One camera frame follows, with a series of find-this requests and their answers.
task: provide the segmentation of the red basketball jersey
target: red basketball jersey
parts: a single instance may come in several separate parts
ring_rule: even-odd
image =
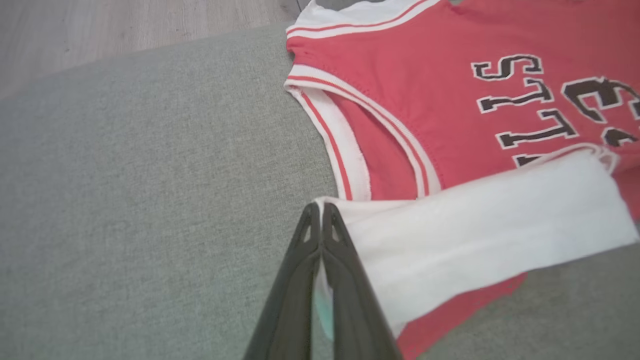
[[[339,12],[312,1],[287,30],[285,86],[322,134],[344,199],[415,199],[587,142],[620,155],[614,177],[638,220],[638,19],[627,0],[386,0]],[[523,279],[411,323],[403,353]]]

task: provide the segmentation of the wooden floor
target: wooden floor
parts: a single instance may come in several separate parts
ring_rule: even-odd
[[[299,13],[296,0],[0,0],[0,99],[36,78],[101,58]]]

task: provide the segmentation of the black plastic claw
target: black plastic claw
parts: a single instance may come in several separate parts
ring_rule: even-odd
[[[333,288],[335,360],[402,360],[338,208],[324,205],[323,261]]]
[[[245,360],[308,360],[311,296],[320,258],[317,204],[305,207],[273,283]]]
[[[307,205],[244,360],[309,360],[313,281],[320,259],[333,288],[336,360],[402,360],[338,208]]]

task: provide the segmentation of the white towel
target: white towel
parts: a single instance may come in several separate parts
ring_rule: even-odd
[[[460,293],[638,241],[610,175],[615,155],[591,150],[418,200],[316,201],[340,209],[398,336],[406,322]],[[333,338],[331,298],[322,271],[315,302]]]

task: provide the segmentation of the gray sofa cushion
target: gray sofa cushion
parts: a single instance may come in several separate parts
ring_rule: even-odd
[[[284,28],[0,101],[0,359],[242,356],[302,207],[335,195],[282,89]],[[639,260],[631,247],[534,272],[425,359],[639,359]]]

